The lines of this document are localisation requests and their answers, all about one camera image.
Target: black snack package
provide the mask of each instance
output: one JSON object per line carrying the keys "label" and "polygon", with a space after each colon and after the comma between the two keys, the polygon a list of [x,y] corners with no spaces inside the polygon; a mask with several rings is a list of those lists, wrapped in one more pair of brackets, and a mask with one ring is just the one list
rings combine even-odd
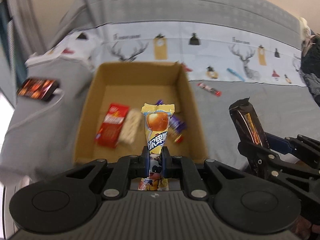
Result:
{"label": "black snack package", "polygon": [[270,149],[266,134],[249,98],[236,101],[229,107],[231,119],[236,127],[240,141],[245,140]]}

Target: red snack package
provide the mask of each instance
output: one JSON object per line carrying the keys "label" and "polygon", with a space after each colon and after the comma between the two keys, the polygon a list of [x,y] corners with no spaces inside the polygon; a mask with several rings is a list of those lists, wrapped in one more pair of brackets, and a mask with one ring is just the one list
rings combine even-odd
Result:
{"label": "red snack package", "polygon": [[112,103],[96,136],[96,141],[101,146],[115,148],[124,119],[129,111],[128,106]]}

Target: red and yellow candy wrapper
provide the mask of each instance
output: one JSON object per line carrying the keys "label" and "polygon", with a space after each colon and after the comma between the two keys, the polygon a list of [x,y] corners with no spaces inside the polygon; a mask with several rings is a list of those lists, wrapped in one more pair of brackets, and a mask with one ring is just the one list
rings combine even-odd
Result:
{"label": "red and yellow candy wrapper", "polygon": [[168,135],[170,117],[174,105],[144,104],[145,132],[150,153],[149,177],[141,179],[138,190],[169,190],[168,180],[162,178],[161,149]]}

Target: smartphone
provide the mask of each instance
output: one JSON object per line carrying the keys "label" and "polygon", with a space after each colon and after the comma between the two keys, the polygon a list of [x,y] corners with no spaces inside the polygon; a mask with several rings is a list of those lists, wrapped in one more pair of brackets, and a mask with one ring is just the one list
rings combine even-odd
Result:
{"label": "smartphone", "polygon": [[51,79],[28,78],[18,90],[18,96],[48,101],[59,87],[59,82]]}

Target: cardboard box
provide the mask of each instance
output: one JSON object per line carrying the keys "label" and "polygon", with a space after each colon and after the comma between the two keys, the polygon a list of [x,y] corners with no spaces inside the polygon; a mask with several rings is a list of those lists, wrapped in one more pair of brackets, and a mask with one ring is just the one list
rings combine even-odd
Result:
{"label": "cardboard box", "polygon": [[115,149],[99,146],[95,136],[111,103],[141,110],[145,103],[162,99],[175,105],[175,114],[187,124],[184,141],[175,144],[167,138],[165,146],[171,155],[191,157],[201,163],[207,158],[203,130],[186,74],[178,63],[104,63],[92,81],[82,112],[74,152],[76,163],[104,158],[109,163],[126,155],[141,155],[147,145],[144,123],[133,145],[119,143]]}

